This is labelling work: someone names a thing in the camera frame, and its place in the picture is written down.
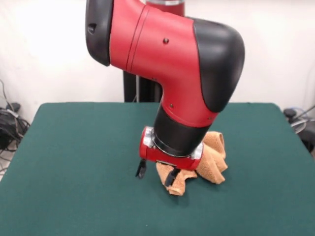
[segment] black cable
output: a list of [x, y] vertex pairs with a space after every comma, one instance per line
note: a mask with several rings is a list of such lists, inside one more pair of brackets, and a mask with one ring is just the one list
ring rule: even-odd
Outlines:
[[[12, 105], [8, 102], [5, 94], [4, 82], [0, 79], [2, 84], [2, 93], [9, 109], [0, 108], [0, 154], [3, 151], [15, 152], [19, 143], [22, 141], [27, 130], [31, 126], [25, 119], [21, 118], [14, 112]], [[10, 147], [11, 143], [15, 141], [15, 147]]]
[[0, 172], [2, 172], [2, 171], [6, 171], [8, 168], [6, 167], [6, 168], [2, 168], [1, 170], [0, 170]]
[[0, 156], [0, 159], [2, 159], [2, 160], [4, 160], [4, 161], [11, 161], [11, 160], [9, 160], [9, 159], [6, 159], [6, 158], [4, 158], [4, 157], [2, 157], [2, 156]]
[[20, 141], [20, 138], [15, 137], [12, 133], [10, 133], [8, 130], [6, 130], [5, 128], [0, 127], [0, 130], [4, 131], [5, 133], [7, 133], [7, 135], [9, 135], [12, 139], [15, 139], [16, 141]]

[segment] wire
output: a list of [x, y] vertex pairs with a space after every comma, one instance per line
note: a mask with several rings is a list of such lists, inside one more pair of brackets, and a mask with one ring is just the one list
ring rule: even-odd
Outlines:
[[[14, 108], [13, 108], [12, 104], [9, 103], [9, 101], [8, 101], [6, 95], [5, 95], [4, 82], [3, 82], [1, 79], [0, 79], [0, 83], [2, 84], [2, 93], [3, 93], [3, 96], [4, 96], [4, 98], [5, 98], [5, 101], [6, 101], [6, 103], [8, 104], [8, 106], [11, 108], [11, 110], [14, 112]], [[18, 128], [18, 123], [17, 123], [16, 117], [14, 117], [14, 121], [15, 121], [15, 126], [16, 126], [16, 133], [17, 133], [20, 137], [23, 137], [23, 135], [21, 135], [21, 134], [19, 133], [19, 128]]]
[[309, 108], [308, 110], [306, 110], [305, 112], [303, 112], [302, 114], [298, 115], [296, 118], [294, 118], [293, 121], [301, 118], [303, 115], [307, 114], [308, 112], [310, 112], [311, 110], [313, 110], [315, 108], [315, 105], [313, 105], [311, 108]]
[[296, 134], [299, 134], [299, 133], [301, 133], [305, 128], [306, 128], [306, 123], [304, 123], [301, 128], [297, 129], [297, 130], [295, 131], [295, 133], [296, 133]]
[[304, 123], [308, 123], [308, 122], [315, 122], [315, 119], [304, 119], [304, 120], [300, 120], [300, 121], [297, 121], [295, 123], [292, 123], [291, 124], [291, 127], [295, 127], [297, 125], [300, 125], [300, 124], [304, 124]]
[[8, 169], [7, 167], [6, 167], [6, 168], [2, 168], [2, 169], [0, 170], [0, 172], [2, 172], [2, 171], [3, 171], [3, 172], [4, 172], [4, 171], [6, 172], [7, 169]]
[[296, 110], [296, 111], [300, 111], [300, 112], [302, 112], [302, 113], [305, 113], [305, 114], [306, 114], [305, 117], [309, 118], [308, 115], [307, 115], [307, 112], [305, 112], [305, 110], [303, 110], [302, 108], [299, 108], [299, 107], [291, 107], [290, 109], [293, 109], [293, 110]]
[[6, 158], [4, 158], [4, 157], [2, 157], [2, 156], [0, 156], [0, 159], [2, 159], [2, 160], [4, 160], [4, 161], [8, 161], [8, 162], [10, 162], [10, 161], [11, 161], [11, 160], [6, 159]]

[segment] orange towel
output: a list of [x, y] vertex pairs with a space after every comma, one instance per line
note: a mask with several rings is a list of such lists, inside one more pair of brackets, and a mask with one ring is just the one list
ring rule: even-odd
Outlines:
[[[203, 139], [203, 153], [196, 172], [206, 180], [220, 184], [225, 181], [222, 172], [227, 169], [225, 163], [225, 149], [223, 134], [219, 132], [207, 132]], [[173, 170], [172, 166], [157, 163], [157, 172], [164, 184], [167, 175]], [[167, 191], [173, 195], [182, 196], [185, 192], [187, 178], [197, 178], [195, 171], [181, 170], [174, 183], [166, 187]]]

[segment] silver ring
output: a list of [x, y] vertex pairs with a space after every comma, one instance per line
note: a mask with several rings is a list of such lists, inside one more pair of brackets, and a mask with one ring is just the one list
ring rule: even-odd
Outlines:
[[165, 6], [176, 6], [185, 2], [185, 0], [147, 0], [150, 3]]

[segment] green felt surface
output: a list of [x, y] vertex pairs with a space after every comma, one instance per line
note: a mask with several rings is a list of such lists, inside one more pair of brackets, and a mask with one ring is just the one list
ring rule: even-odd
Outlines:
[[314, 236], [315, 166], [273, 104], [229, 104], [212, 130], [226, 182], [169, 195], [134, 177], [157, 104], [45, 104], [0, 182], [1, 236]]

